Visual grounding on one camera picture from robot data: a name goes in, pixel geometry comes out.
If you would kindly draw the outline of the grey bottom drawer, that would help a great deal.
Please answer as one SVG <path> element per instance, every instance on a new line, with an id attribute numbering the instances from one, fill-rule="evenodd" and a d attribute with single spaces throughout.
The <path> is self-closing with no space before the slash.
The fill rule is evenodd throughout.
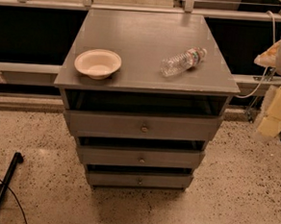
<path id="1" fill-rule="evenodd" d="M 166 174 L 125 174 L 125 173 L 86 173 L 87 181 L 97 187 L 151 187 L 151 188 L 187 188 L 192 175 Z"/>

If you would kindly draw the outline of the grey drawer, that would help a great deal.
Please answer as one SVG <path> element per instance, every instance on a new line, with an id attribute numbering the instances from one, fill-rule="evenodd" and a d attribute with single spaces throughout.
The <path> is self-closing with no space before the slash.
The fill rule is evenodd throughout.
<path id="1" fill-rule="evenodd" d="M 204 151 L 181 151 L 167 149 L 140 148 L 98 148 L 79 146 L 76 148 L 79 159 L 84 164 L 110 166 L 152 166 L 152 167 L 180 167 L 196 169 L 203 161 Z"/>
<path id="2" fill-rule="evenodd" d="M 151 187 L 151 188 L 187 188 L 192 175 L 166 174 L 125 174 L 125 173 L 86 173 L 87 181 L 97 187 Z"/>
<path id="3" fill-rule="evenodd" d="M 153 114 L 65 111 L 74 137 L 111 137 L 166 140 L 212 140 L 221 117 L 182 117 Z"/>

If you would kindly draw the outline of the grey wooden drawer cabinet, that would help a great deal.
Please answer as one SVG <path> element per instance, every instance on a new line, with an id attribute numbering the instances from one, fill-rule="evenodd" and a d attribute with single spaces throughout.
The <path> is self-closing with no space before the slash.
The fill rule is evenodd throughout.
<path id="1" fill-rule="evenodd" d="M 166 77 L 162 60 L 193 47 L 205 48 L 196 67 Z M 74 67 L 83 52 L 115 52 L 121 67 L 106 79 L 91 79 Z M 182 117 L 221 117 L 239 92 L 207 23 L 199 14 L 131 12 L 96 9 L 86 20 L 56 80 L 64 111 L 153 114 Z M 209 140 L 167 140 L 74 137 L 76 148 L 139 148 L 204 151 Z M 84 164 L 86 172 L 192 175 L 194 168 Z"/>

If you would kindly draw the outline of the grey top drawer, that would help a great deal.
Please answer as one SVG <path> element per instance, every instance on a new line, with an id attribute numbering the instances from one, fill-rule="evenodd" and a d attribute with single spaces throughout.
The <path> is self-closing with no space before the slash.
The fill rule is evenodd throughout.
<path id="1" fill-rule="evenodd" d="M 182 117 L 153 114 L 65 111 L 74 137 L 111 137 L 166 140 L 212 140 L 221 117 Z"/>

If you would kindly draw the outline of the grey middle drawer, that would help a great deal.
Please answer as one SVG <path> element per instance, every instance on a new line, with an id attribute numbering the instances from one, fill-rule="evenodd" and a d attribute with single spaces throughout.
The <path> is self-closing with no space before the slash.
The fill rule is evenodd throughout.
<path id="1" fill-rule="evenodd" d="M 196 169 L 203 161 L 204 151 L 181 151 L 167 149 L 140 148 L 98 148 L 79 146 L 76 148 L 79 159 L 84 164 L 110 166 L 152 166 L 152 167 L 180 167 Z"/>

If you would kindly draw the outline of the clear plastic water bottle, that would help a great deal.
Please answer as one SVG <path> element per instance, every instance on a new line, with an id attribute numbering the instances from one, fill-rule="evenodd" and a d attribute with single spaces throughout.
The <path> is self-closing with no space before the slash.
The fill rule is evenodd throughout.
<path id="1" fill-rule="evenodd" d="M 205 59 L 207 53 L 205 48 L 193 47 L 183 53 L 162 60 L 161 72 L 166 77 L 179 75 L 198 66 Z"/>

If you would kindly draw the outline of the white paper bowl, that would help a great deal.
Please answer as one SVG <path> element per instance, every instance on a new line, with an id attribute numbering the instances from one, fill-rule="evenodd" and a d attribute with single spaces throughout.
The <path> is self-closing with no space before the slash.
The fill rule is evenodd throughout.
<path id="1" fill-rule="evenodd" d="M 122 59 L 113 51 L 94 49 L 81 53 L 74 62 L 74 67 L 80 73 L 91 79 L 106 79 L 117 72 Z"/>

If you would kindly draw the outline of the grey metal railing frame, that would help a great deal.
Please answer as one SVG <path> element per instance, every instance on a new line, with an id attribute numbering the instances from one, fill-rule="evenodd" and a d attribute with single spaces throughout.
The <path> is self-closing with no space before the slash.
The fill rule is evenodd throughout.
<path id="1" fill-rule="evenodd" d="M 281 0 L 0 0 L 0 83 L 52 86 L 83 15 L 95 9 L 281 18 Z"/>

